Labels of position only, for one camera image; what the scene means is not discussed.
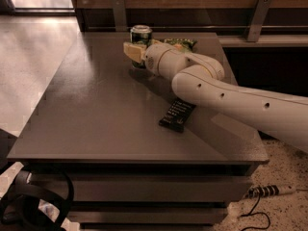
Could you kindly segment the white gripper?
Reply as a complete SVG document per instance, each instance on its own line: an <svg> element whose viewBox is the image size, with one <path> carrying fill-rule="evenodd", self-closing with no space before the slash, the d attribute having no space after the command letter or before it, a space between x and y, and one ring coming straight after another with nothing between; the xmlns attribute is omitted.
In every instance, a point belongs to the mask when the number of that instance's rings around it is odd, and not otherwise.
<svg viewBox="0 0 308 231"><path fill-rule="evenodd" d="M145 67L156 76L172 79L175 70L172 67L176 50L169 44L162 43L157 39L151 40L151 46L147 49L144 44L123 43L123 52L132 61L141 64L145 54Z"/></svg>

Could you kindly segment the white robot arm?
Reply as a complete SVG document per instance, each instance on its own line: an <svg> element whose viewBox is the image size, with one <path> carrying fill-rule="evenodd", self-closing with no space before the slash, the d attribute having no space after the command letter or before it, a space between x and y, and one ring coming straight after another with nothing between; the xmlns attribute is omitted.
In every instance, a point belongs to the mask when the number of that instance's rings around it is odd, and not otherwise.
<svg viewBox="0 0 308 231"><path fill-rule="evenodd" d="M214 58L154 41L149 46L125 42L124 54L171 82L180 99L211 108L308 152L308 98L231 85Z"/></svg>

